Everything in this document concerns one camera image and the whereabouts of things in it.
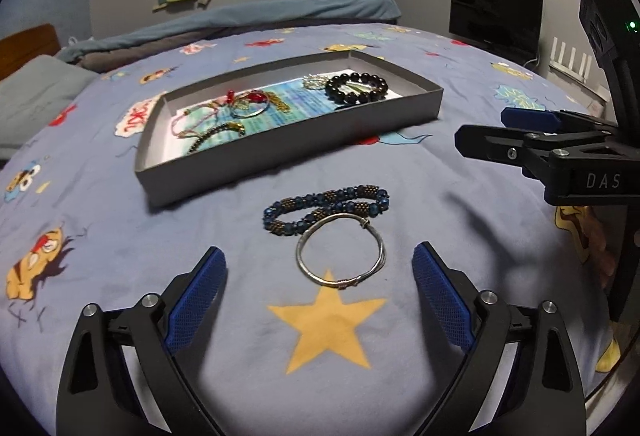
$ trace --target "blue beaded bracelet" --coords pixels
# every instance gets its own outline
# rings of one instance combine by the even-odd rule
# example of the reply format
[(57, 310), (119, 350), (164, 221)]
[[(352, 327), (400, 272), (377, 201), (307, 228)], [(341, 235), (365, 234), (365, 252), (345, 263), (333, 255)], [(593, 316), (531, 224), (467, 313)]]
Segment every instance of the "blue beaded bracelet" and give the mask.
[[(355, 201), (357, 198), (366, 198), (374, 202)], [(281, 214), (309, 207), (317, 208), (300, 221), (283, 222), (277, 219)], [(265, 230), (277, 236), (293, 236), (303, 234), (311, 225), (332, 214), (347, 212), (363, 218), (375, 218), (388, 209), (389, 194), (386, 190), (376, 185), (358, 185), (276, 201), (264, 210), (262, 223)]]

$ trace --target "wooden headboard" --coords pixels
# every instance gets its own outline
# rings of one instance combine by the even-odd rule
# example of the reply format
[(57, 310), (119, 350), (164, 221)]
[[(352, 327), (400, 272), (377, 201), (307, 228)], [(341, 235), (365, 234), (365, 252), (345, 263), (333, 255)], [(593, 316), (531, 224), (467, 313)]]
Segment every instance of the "wooden headboard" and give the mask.
[(55, 55), (59, 51), (56, 29), (49, 23), (0, 39), (0, 80), (38, 55)]

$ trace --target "silver bangle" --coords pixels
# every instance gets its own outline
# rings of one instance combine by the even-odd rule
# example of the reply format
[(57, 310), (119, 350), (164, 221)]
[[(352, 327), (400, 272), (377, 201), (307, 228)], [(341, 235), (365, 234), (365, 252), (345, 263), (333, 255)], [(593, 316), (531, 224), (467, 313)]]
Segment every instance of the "silver bangle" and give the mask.
[(244, 96), (241, 96), (238, 99), (234, 100), (231, 106), (229, 106), (229, 112), (231, 113), (231, 116), (235, 119), (251, 119), (253, 117), (257, 117), (258, 115), (264, 113), (265, 111), (267, 111), (267, 109), (269, 109), (269, 106), (271, 106), (271, 100), (269, 99), (269, 96), (267, 95), (267, 93), (265, 93), (264, 96), (267, 99), (267, 105), (264, 108), (254, 111), (253, 113), (249, 113), (248, 115), (238, 115), (238, 112), (236, 111), (236, 103), (242, 100)]
[[(371, 235), (374, 238), (376, 238), (376, 241), (378, 242), (378, 260), (376, 261), (375, 265), (371, 267), (370, 270), (368, 270), (365, 273), (361, 273), (356, 277), (352, 277), (351, 279), (341, 279), (340, 281), (327, 281), (325, 279), (322, 279), (321, 277), (318, 277), (315, 273), (311, 272), (306, 267), (305, 262), (302, 260), (302, 249), (304, 248), (306, 242), (311, 237), (311, 235), (314, 232), (316, 232), (316, 230), (318, 230), (323, 225), (326, 225), (327, 223), (338, 220), (340, 218), (350, 218), (352, 220), (356, 220), (358, 223), (360, 223), (360, 226), (363, 229), (367, 229), (371, 233)], [(296, 261), (298, 262), (298, 266), (300, 267), (300, 270), (302, 270), (302, 272), (309, 279), (311, 279), (314, 283), (316, 283), (316, 285), (328, 286), (329, 288), (337, 288), (338, 290), (344, 290), (348, 286), (356, 286), (358, 283), (363, 282), (365, 279), (371, 277), (373, 274), (375, 274), (380, 269), (382, 269), (382, 267), (385, 266), (385, 261), (386, 261), (386, 248), (385, 248), (384, 242), (382, 241), (382, 237), (380, 236), (378, 231), (375, 228), (373, 228), (368, 218), (356, 216), (356, 214), (338, 213), (338, 214), (332, 214), (331, 216), (322, 218), (317, 223), (314, 223), (313, 225), (311, 225), (304, 232), (304, 234), (300, 236), (300, 239), (298, 240), (298, 244), (296, 246)]]

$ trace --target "gray tray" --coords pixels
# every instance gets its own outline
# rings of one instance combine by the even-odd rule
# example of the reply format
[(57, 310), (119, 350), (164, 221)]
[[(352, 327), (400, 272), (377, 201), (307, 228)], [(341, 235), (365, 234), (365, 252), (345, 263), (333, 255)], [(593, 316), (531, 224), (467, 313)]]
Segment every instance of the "gray tray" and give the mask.
[[(400, 98), (367, 103), (285, 124), (268, 131), (168, 161), (162, 161), (166, 130), (178, 109), (225, 95), (308, 74), (340, 70), (385, 78)], [(153, 206), (335, 149), (360, 139), (436, 119), (442, 88), (412, 71), (363, 52), (327, 52), (293, 57), (196, 82), (160, 98), (138, 144), (135, 172)]]

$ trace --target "black bead bracelet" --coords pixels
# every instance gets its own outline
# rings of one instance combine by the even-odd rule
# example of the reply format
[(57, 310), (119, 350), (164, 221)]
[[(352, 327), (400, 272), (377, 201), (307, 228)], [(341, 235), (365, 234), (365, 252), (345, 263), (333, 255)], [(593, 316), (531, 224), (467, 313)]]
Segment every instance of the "black bead bracelet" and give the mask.
[[(370, 199), (374, 202), (354, 201), (357, 198)], [(298, 222), (285, 223), (277, 219), (282, 214), (309, 207), (317, 208)], [(311, 225), (332, 214), (347, 212), (363, 218), (374, 218), (388, 209), (389, 194), (386, 190), (376, 185), (358, 185), (276, 201), (264, 210), (262, 223), (265, 230), (277, 236), (293, 236), (303, 234)]]
[[(344, 86), (353, 91), (343, 91), (341, 88)], [(324, 92), (332, 101), (348, 105), (382, 100), (388, 91), (389, 86), (382, 77), (368, 73), (335, 75), (324, 86)]]

